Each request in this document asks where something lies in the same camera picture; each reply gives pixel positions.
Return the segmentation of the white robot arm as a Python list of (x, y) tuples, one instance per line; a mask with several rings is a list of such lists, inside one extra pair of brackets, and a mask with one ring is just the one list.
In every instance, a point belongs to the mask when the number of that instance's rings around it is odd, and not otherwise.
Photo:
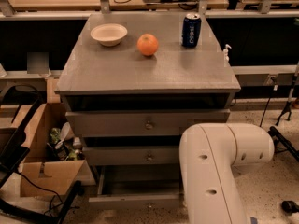
[(250, 224), (235, 178), (271, 161), (273, 140), (246, 123), (203, 123), (180, 139), (179, 163), (190, 224)]

